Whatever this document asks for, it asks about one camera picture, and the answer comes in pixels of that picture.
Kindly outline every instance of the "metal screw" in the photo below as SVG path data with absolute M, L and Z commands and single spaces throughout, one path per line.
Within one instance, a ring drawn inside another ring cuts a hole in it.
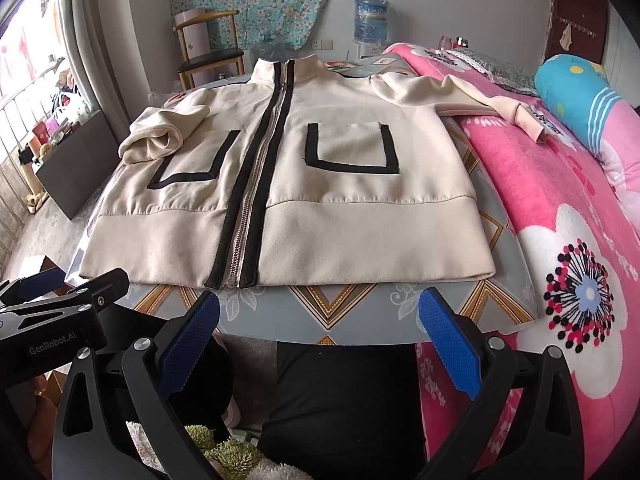
M 550 346 L 548 348 L 548 352 L 549 352 L 549 355 L 554 359 L 559 359 L 562 357 L 562 350 L 559 349 L 557 346 Z
M 151 339 L 148 337 L 141 337 L 135 343 L 133 343 L 133 348 L 136 350 L 146 350 L 151 346 Z
M 502 350 L 504 348 L 504 341 L 496 336 L 490 337 L 488 343 L 494 350 Z
M 87 357 L 89 357 L 90 353 L 91 350 L 89 350 L 89 347 L 85 346 L 84 348 L 78 350 L 78 359 L 86 359 Z

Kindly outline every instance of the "zipper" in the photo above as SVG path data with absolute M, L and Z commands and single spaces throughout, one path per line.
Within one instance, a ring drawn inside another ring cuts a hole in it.
M 238 222 L 238 228 L 236 229 L 236 235 L 234 236 L 233 250 L 231 255 L 231 263 L 229 265 L 229 274 L 226 279 L 225 285 L 227 286 L 239 286 L 240 275 L 242 274 L 242 261 L 244 260 L 244 254 L 246 252 L 246 235 L 249 227 L 249 218 L 251 216 L 251 208 L 254 203 L 255 192 L 258 189 L 258 181 L 260 180 L 260 171 L 264 165 L 264 159 L 267 156 L 267 149 L 273 133 L 278 123 L 278 117 L 280 115 L 280 109 L 282 108 L 282 102 L 284 101 L 285 87 L 287 85 L 287 65 L 289 61 L 283 65 L 283 70 L 280 73 L 280 92 L 278 94 L 278 100 L 271 113 L 271 119 L 267 134 L 262 139 L 260 148 L 256 156 L 256 161 L 251 172 L 249 184 L 244 196 L 242 197 L 242 206 L 240 219 Z

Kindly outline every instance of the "white stripe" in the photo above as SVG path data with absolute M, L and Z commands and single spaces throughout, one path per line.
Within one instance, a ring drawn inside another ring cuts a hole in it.
M 593 141 L 597 142 L 597 140 L 599 138 L 602 138 L 602 126 L 603 126 L 603 122 L 604 122 L 604 117 L 605 115 L 607 115 L 607 110 L 609 110 L 609 108 L 611 108 L 611 105 L 617 101 L 620 100 L 620 96 L 619 95 L 614 95 L 611 99 L 609 99 L 609 102 L 607 103 L 607 105 L 604 107 L 604 109 L 602 110 L 602 115 L 600 116 L 600 124 L 598 124 L 597 129 L 594 131 L 593 133 Z
M 600 95 L 603 92 L 607 91 L 607 87 L 605 86 L 602 90 L 600 90 L 597 94 L 596 97 L 593 98 L 593 101 L 591 102 L 591 110 L 589 110 L 589 120 L 587 121 L 587 144 L 589 143 L 589 139 L 591 138 L 591 117 L 593 116 L 593 108 L 596 105 L 596 102 L 598 101 L 598 97 L 600 97 Z
M 610 97 L 610 95 L 615 94 L 615 92 L 613 90 L 611 90 L 611 92 L 609 92 L 608 94 L 605 94 L 602 99 L 600 99 L 600 102 L 598 103 L 598 108 L 596 108 L 596 115 L 593 118 L 593 128 L 591 129 L 591 136 L 589 138 L 589 145 L 591 146 L 591 153 L 595 153 L 596 151 L 596 143 L 595 143 L 595 133 L 596 133 L 596 124 L 598 122 L 598 116 L 600 115 L 600 110 L 602 109 L 602 105 L 604 104 L 604 101 L 607 100 L 607 97 Z

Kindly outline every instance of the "gray patterned pillow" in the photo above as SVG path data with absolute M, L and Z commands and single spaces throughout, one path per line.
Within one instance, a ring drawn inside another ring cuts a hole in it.
M 534 84 L 535 74 L 521 66 L 508 61 L 500 61 L 469 48 L 455 48 L 447 50 L 447 53 L 471 65 L 500 88 L 509 92 L 538 97 Z

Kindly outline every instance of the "chair backrest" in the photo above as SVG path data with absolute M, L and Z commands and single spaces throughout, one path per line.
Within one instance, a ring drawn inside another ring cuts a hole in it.
M 226 18 L 227 16 L 231 17 L 231 37 L 234 40 L 234 48 L 238 48 L 238 34 L 236 33 L 236 20 L 234 19 L 234 16 L 239 13 L 239 10 L 216 10 L 213 12 L 205 12 L 204 14 L 199 14 L 195 18 L 191 18 L 186 22 L 182 22 L 180 25 L 176 25 L 174 27 L 174 32 L 178 33 L 178 38 L 180 39 L 180 49 L 182 50 L 182 57 L 184 58 L 184 60 L 187 61 L 189 59 L 189 55 L 187 53 L 187 44 L 184 41 L 183 29 L 185 27 L 189 27 L 190 25 L 212 22 L 213 20 Z

